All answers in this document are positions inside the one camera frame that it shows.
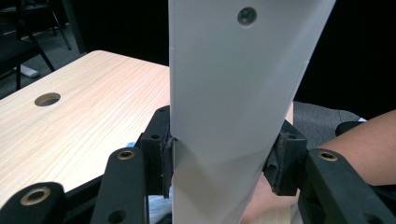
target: white rectangular object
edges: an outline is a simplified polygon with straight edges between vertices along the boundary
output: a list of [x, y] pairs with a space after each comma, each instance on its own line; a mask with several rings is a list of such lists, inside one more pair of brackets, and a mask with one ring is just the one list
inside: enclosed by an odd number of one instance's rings
[[334, 0], [170, 0], [173, 221], [239, 223]]

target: wooden table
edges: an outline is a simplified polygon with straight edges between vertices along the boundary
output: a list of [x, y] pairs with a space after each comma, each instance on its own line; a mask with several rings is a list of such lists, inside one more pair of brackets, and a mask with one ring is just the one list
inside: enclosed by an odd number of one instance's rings
[[[108, 156], [170, 104], [169, 91], [168, 67], [94, 51], [1, 100], [0, 206], [34, 183], [69, 191], [102, 175]], [[264, 220], [290, 223], [290, 210]]]

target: table hole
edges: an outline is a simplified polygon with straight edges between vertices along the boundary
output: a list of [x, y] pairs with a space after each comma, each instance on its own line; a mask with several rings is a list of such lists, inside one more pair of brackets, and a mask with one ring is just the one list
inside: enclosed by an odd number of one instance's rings
[[49, 92], [43, 95], [40, 95], [35, 99], [35, 105], [38, 106], [47, 106], [53, 105], [61, 99], [61, 95], [56, 92]]

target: black chair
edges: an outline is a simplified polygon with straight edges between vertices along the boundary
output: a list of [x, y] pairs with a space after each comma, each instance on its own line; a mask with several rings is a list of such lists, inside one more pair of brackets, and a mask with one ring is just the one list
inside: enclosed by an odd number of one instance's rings
[[[25, 27], [23, 21], [19, 21], [20, 27]], [[55, 71], [47, 55], [38, 45], [33, 35], [26, 31], [30, 41], [19, 40], [16, 36], [0, 35], [0, 75], [1, 78], [7, 77], [17, 68], [17, 90], [21, 88], [21, 64], [40, 54], [49, 69]]]
[[[56, 35], [54, 26], [59, 28], [62, 37], [64, 38], [64, 42], [69, 50], [71, 50], [71, 46], [67, 37], [64, 34], [63, 28], [58, 21], [54, 10], [52, 9], [52, 5], [49, 1], [39, 1], [39, 0], [17, 0], [15, 1], [15, 6], [5, 7], [0, 9], [0, 17], [11, 18], [14, 21], [23, 20], [25, 25], [29, 27], [32, 31], [33, 27], [31, 27], [31, 21], [36, 21], [36, 18], [42, 18], [41, 21], [44, 23], [51, 22], [50, 27], [52, 28], [53, 33]], [[24, 34], [23, 29], [18, 25], [17, 27], [17, 36], [21, 38]]]

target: dark floor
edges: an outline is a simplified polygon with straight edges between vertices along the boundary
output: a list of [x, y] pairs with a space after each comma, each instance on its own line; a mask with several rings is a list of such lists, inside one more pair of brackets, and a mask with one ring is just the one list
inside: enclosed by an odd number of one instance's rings
[[[37, 39], [41, 48], [49, 57], [49, 60], [51, 61], [55, 69], [62, 68], [63, 66], [73, 62], [75, 59], [83, 55], [80, 54], [78, 51], [76, 39], [74, 38], [70, 25], [66, 24], [63, 31], [72, 47], [71, 50], [67, 49], [67, 46], [59, 30], [56, 30], [57, 35], [54, 35], [51, 30], [35, 34], [35, 38]], [[35, 78], [22, 76], [21, 78], [22, 88], [50, 74], [50, 69], [47, 67], [43, 58], [40, 55], [35, 56], [33, 59], [27, 61], [23, 65], [38, 71], [40, 73], [40, 76]], [[15, 90], [16, 90], [15, 73], [0, 80], [0, 99], [7, 97], [8, 95], [15, 92]]]

